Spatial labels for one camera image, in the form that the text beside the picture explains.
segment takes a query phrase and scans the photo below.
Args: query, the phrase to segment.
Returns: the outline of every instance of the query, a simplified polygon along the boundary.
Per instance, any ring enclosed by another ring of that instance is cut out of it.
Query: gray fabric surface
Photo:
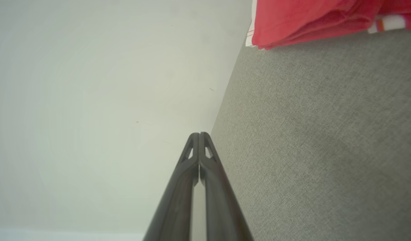
[[[262,240],[411,240],[411,32],[242,48],[212,138]]]

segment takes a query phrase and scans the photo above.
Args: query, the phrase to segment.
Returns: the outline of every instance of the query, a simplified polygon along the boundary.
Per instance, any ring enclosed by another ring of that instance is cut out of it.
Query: red cloth
[[[411,0],[257,0],[252,44],[271,49],[360,32],[388,14],[411,18]]]

